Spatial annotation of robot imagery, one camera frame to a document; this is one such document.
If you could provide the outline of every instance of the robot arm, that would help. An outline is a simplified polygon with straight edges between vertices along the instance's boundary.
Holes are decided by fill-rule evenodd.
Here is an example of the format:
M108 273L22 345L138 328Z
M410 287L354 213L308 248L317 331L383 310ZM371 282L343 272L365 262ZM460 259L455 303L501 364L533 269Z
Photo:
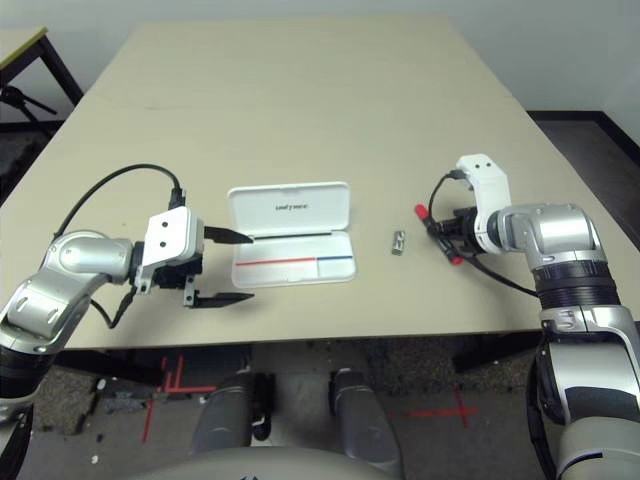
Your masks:
M486 155L464 156L456 167L448 177L467 181L477 206L456 210L454 219L423 221L450 260L465 258L461 252L520 252L527 258L545 333L529 384L539 389L547 416L568 426L556 468L542 448L548 450L541 417L533 418L539 409L530 403L532 441L547 477L604 478L575 476L586 468L609 471L609 478L637 478L640 338L620 304L593 222L573 204L511 206L507 177ZM536 392L531 398L536 401Z
M169 210L151 217L144 242L110 239L84 230L63 234L73 214L97 188L119 173L162 167L125 167L105 177L74 207L54 235L38 272L25 280L0 312L0 479L15 478L31 434L33 399L57 353L71 337L105 283L132 284L109 328L133 300L151 287L184 289L189 308L224 307L252 294L219 293L200 298L194 279L202 272L204 240L250 243L232 230L205 227L184 206L182 190L174 187Z

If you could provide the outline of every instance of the black table frame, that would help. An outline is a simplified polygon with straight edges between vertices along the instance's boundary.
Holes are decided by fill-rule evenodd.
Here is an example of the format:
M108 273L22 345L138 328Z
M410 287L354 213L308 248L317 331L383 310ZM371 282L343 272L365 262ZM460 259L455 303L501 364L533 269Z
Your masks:
M0 69L0 87L8 85L38 58L42 59L53 78L56 79L64 93L71 100L71 103L78 105L83 96L82 90L46 35L43 35L37 42L18 55L17 58Z

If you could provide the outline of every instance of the red tape mark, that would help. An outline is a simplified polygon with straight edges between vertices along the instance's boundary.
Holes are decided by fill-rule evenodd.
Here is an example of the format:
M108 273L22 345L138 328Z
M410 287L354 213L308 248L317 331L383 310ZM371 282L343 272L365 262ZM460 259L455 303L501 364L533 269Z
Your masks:
M443 409L443 410L413 410L411 412L406 412L403 417L449 417L453 415L474 415L478 413L478 409L471 408L451 408L451 409Z
M147 408L147 416L144 419L144 429L142 430L142 443L147 443L149 438L149 428L151 428L151 416L153 415L153 398L149 400L149 407Z
M164 372L167 368L167 357L162 357L161 363L162 371ZM201 387L183 387L180 385L182 381L182 371L184 370L184 357L182 354L178 355L178 367L176 371L176 378L171 386L171 378L173 377L173 372L167 372L165 384L156 388L156 392L164 392L164 393L211 393L217 390L217 387L213 385L203 385ZM147 443L149 439L149 430L151 429L151 418L153 417L153 405L154 399L151 398L149 401L149 406L147 408L147 416L144 419L144 429L142 430L142 443Z
M456 402L458 402L458 410L460 411L460 417L462 418L462 426L467 428L469 424L467 423L467 415L464 410L464 403L462 403L462 394L458 387L453 387L453 393L456 396Z

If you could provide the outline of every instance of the table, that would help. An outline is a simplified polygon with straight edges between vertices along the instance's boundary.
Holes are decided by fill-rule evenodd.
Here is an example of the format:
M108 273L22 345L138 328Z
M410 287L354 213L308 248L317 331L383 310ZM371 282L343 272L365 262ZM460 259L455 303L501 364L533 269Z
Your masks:
M77 105L82 90L47 38L45 27L0 29L0 86L41 58L62 90Z
M244 185L344 180L358 273L349 283L256 289L220 310L182 292L137 297L118 328L90 310L74 349L527 331L536 299L451 267L413 206L464 154L507 172L514 204L575 202L593 218L623 302L640 312L640 254L523 108L443 17L342 17L146 24L58 131L0 215L2 294L35 272L52 232L99 178L154 162L174 171L206 225L231 226ZM141 240L166 207L155 172L111 182L72 228ZM469 206L457 185L435 214ZM391 255L394 230L404 255ZM232 247L208 244L202 295L234 290ZM522 255L485 263L532 285ZM114 312L126 287L96 295Z

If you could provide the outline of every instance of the black cable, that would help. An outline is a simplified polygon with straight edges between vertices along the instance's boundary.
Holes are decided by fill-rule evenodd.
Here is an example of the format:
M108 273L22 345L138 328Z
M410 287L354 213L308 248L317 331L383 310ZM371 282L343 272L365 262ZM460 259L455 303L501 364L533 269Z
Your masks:
M465 178L465 176L464 176L464 173L461 172L460 170L451 170L449 173L446 173L445 175L443 175L442 178L440 178L440 180L436 184L435 188L431 192L431 196L429 197L429 207L428 207L429 217L430 217L431 221L434 224L436 223L436 220L433 217L433 201L434 201L434 199L436 197L436 193L438 193L438 190L440 190L440 187L442 186L444 181L447 180L448 178L452 178L454 180L458 180L458 179L461 179L461 178ZM509 280L507 277L503 277L499 273L494 272L493 270L491 270L490 268L488 268L484 264L482 264L480 262L480 260L478 260L476 258L475 255L473 255L471 257L465 257L465 256L462 256L462 255L459 255L459 256L463 257L466 261L468 261L471 265L473 265L475 268L477 268L479 271L481 271L485 275L488 275L489 277L491 277L494 280L502 283L503 285L506 285L507 287L515 288L516 290L518 290L518 291L520 291L522 293L526 293L527 295L531 295L532 297L538 298L538 294L534 290L530 290L528 288L523 287L522 285L518 285L517 283L513 282L512 280Z
M107 327L111 328L111 324L113 323L111 321L111 319L109 318L109 314L107 313L107 311L102 307L102 305L100 305L98 302L96 302L95 300L91 300L91 306L93 308L95 308L98 313L100 314L100 316L104 319L104 323L107 324Z
M429 212L429 217L431 217L431 220L433 220L433 222L436 221L436 219L433 217L433 200L436 198L436 193L438 193L438 190L440 190L440 187L442 186L444 181L448 178L453 178L451 173L443 175L442 178L438 180L436 187L433 189L433 191L431 192L431 196L429 197L429 206L427 207L427 210Z
M540 340L538 350L545 343L546 339L543 334ZM538 462L547 480L556 478L556 465L551 455L549 442L547 440L547 432L544 429L544 421L542 412L538 406L538 366L534 355L529 374L527 375L526 387L526 406L527 406L527 424L529 427L529 439L533 444L533 448L538 457Z
M136 295L136 290L137 290L136 287L132 286L131 290L129 290L129 293L127 293L124 297L122 297L122 300L120 300L120 306L118 307L118 311L116 312L116 315L113 317L113 320L109 318L109 314L107 313L107 311L98 302L92 299L91 305L93 306L93 308L95 308L98 311L100 316L102 316L105 323L107 324L107 327L109 327L109 329L113 329L118 325L118 323L120 323L120 319L124 315L124 312L127 311L127 308L129 308L129 305L133 303L133 298Z
M109 175L104 177L102 180L100 180L98 183L96 183L93 187L91 187L87 191L87 193L85 193L80 198L80 200L76 202L76 204L73 206L71 211L67 214L67 216L62 221L62 224L60 225L58 230L53 234L53 239L54 240L57 239L64 233L64 231L67 229L67 227L71 223L71 220L73 220L73 217L76 215L76 213L78 213L78 210L80 210L82 205L84 205L84 203L87 200L89 200L91 195L96 193L96 191L100 187L102 187L105 183L118 177L119 175L122 175L123 173L127 173L132 170L139 170L139 169L157 170L167 175L173 182L173 190L171 191L171 200L169 202L169 208L173 208L172 205L179 206L180 200L183 200L183 199L182 199L182 188L180 187L180 182L178 181L178 177L176 177L172 172L170 172L166 168L160 167L159 165L153 165L151 163L136 163L134 165L129 165L128 167L124 167L124 168L121 168L120 170L116 170L115 172L110 173Z
M522 285L517 284L516 282L509 280L507 277L503 277L497 272L494 272L487 266L485 266L478 258L474 255L472 257L464 257L464 259L477 268L479 271L493 278L494 280L506 285L507 287L515 288L516 290L526 293L527 295L531 295L532 297L538 298L538 294L534 290L530 290L528 288L523 287Z

